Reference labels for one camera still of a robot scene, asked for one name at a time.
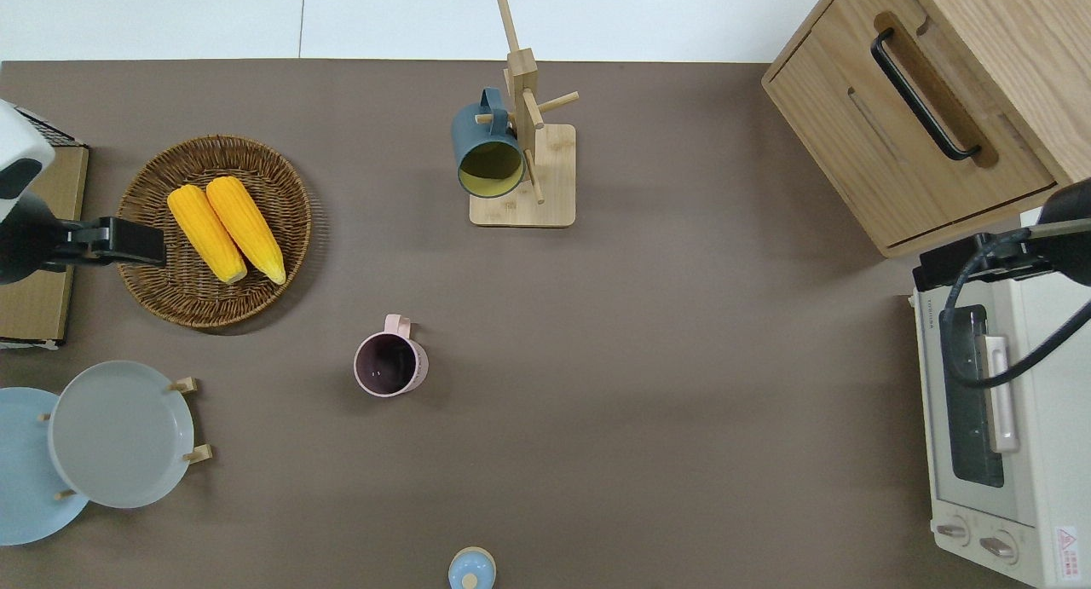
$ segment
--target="oven knob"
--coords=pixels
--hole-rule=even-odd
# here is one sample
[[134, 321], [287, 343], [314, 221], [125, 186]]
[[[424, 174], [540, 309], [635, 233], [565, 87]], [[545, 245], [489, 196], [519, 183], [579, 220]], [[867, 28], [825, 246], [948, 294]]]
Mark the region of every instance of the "oven knob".
[[981, 548], [990, 551], [1006, 564], [1014, 564], [1019, 561], [1019, 551], [1016, 549], [1016, 541], [1011, 534], [1000, 530], [993, 538], [982, 538], [978, 541]]
[[966, 525], [966, 519], [957, 515], [944, 524], [932, 521], [932, 531], [951, 538], [962, 546], [970, 543], [970, 529]]

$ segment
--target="pink mug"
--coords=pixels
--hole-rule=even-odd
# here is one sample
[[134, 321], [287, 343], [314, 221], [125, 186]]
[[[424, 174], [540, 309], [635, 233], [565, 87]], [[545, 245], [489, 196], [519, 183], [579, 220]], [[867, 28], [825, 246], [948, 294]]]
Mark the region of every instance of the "pink mug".
[[386, 314], [382, 332], [371, 334], [356, 349], [352, 372], [360, 388], [375, 397], [394, 397], [424, 382], [428, 356], [409, 339], [409, 325], [401, 314]]

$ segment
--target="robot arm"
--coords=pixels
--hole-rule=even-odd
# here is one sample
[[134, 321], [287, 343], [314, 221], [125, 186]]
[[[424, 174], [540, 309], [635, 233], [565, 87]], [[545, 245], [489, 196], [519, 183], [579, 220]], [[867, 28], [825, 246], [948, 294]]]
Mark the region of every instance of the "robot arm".
[[53, 149], [26, 119], [0, 99], [0, 285], [37, 269], [68, 265], [167, 263], [163, 231], [119, 217], [58, 220], [27, 185], [53, 161]]

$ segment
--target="toaster oven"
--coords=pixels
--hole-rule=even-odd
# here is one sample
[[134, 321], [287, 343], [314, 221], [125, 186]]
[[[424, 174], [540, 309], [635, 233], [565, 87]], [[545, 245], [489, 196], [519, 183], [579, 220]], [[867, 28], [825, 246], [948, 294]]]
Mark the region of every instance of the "toaster oven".
[[[942, 357], [949, 291], [911, 298], [935, 542], [1034, 587], [1091, 587], [1091, 327], [1008, 384], [963, 387]], [[1089, 299], [1056, 272], [968, 283], [949, 352], [982, 376], [1003, 372]]]

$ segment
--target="plate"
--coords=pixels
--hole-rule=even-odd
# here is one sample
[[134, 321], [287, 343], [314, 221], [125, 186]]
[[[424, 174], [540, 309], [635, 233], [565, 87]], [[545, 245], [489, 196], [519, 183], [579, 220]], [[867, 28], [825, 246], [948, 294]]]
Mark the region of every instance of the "plate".
[[[284, 254], [276, 285], [250, 266], [245, 278], [216, 279], [178, 227], [167, 196], [179, 185], [204, 189], [221, 175], [239, 178]], [[311, 241], [311, 202], [295, 167], [252, 139], [211, 134], [168, 147], [144, 166], [121, 196], [118, 216], [163, 230], [166, 267], [119, 265], [129, 292], [165, 321], [194, 329], [226, 327], [267, 309], [296, 278]]]
[[26, 544], [60, 531], [83, 510], [85, 496], [58, 502], [68, 489], [49, 461], [49, 423], [57, 396], [24, 387], [0, 389], [0, 546]]
[[69, 383], [49, 421], [49, 454], [69, 486], [112, 508], [175, 489], [193, 452], [193, 417], [170, 384], [132, 361], [95, 364]]

